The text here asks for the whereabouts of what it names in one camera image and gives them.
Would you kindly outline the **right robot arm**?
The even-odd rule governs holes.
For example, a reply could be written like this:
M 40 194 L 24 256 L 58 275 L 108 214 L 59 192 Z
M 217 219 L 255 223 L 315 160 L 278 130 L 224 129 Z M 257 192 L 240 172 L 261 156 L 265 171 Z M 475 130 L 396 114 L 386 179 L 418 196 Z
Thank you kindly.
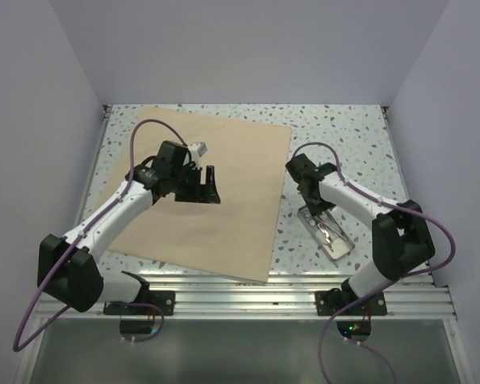
M 338 166 L 317 166 L 305 154 L 292 157 L 286 170 L 305 203 L 298 210 L 299 219 L 332 260 L 354 249 L 353 240 L 334 219 L 332 209 L 343 209 L 371 232 L 371 260 L 331 293 L 347 313 L 360 313 L 369 304 L 368 294 L 403 278 L 435 255 L 429 228 L 416 202 L 387 203 L 348 181 Z

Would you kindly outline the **metal instrument tray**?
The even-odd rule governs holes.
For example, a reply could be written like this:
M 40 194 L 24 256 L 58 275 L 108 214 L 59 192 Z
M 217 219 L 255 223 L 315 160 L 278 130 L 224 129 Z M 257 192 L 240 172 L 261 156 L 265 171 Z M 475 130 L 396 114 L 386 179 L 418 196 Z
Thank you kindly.
M 312 214 L 306 206 L 302 206 L 297 216 L 318 244 L 318 248 L 331 261 L 336 262 L 354 250 L 354 243 L 329 210 Z

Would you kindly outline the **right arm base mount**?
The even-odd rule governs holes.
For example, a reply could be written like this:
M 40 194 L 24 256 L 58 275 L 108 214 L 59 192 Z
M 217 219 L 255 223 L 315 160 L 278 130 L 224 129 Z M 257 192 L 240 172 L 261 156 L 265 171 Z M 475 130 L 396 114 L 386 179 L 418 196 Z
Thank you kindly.
M 343 316 L 388 315 L 383 292 L 379 292 L 354 305 L 356 300 L 358 298 L 354 293 L 339 288 L 319 290 L 314 293 L 314 303 L 318 316 L 331 316 L 345 306 L 347 306 L 347 309 L 342 312 Z

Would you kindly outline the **steel forceps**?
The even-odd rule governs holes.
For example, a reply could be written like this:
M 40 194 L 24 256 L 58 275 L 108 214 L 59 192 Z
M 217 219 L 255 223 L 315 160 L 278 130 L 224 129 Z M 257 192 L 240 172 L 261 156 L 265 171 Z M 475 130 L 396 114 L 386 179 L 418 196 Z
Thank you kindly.
M 323 242 L 328 246 L 331 245 L 334 240 L 342 236 L 342 234 L 338 230 L 336 230 L 332 226 L 329 226 L 325 222 L 318 222 L 317 228 L 322 232 L 322 235 L 324 237 Z

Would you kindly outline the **steel scissors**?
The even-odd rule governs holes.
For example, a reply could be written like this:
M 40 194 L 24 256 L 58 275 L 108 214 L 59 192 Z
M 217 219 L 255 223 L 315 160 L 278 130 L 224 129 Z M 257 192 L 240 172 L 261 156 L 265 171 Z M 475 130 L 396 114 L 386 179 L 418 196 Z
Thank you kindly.
M 303 214 L 305 224 L 307 224 L 310 234 L 320 243 L 324 243 L 322 232 L 317 228 L 318 222 L 324 222 L 320 217 L 313 216 L 310 213 Z

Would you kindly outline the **beige cloth mat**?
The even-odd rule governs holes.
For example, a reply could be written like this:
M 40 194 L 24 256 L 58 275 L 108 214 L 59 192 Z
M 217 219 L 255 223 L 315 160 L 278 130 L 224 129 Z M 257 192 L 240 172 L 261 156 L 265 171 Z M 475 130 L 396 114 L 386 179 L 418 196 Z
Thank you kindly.
M 139 119 L 171 125 L 189 144 L 203 142 L 220 204 L 169 195 L 139 215 L 110 245 L 120 254 L 244 280 L 268 279 L 291 128 L 157 107 Z

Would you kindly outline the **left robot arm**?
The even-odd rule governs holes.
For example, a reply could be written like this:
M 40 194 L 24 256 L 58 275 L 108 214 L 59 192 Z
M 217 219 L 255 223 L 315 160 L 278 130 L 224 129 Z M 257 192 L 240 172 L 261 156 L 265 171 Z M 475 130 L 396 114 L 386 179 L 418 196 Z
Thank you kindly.
M 206 144 L 164 141 L 154 156 L 130 165 L 124 182 L 87 220 L 61 237 L 46 236 L 38 256 L 38 288 L 85 312 L 110 302 L 141 314 L 154 304 L 147 281 L 131 272 L 105 274 L 98 261 L 110 244 L 161 198 L 219 204 L 213 166 L 200 167 Z

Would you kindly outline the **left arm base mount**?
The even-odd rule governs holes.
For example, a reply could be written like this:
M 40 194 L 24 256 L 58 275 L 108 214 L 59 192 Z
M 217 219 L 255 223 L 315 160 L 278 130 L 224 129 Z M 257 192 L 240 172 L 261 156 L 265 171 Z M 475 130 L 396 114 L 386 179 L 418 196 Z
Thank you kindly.
M 176 293 L 172 290 L 148 290 L 140 293 L 133 302 L 106 302 L 104 315 L 113 316 L 171 316 L 176 303 Z

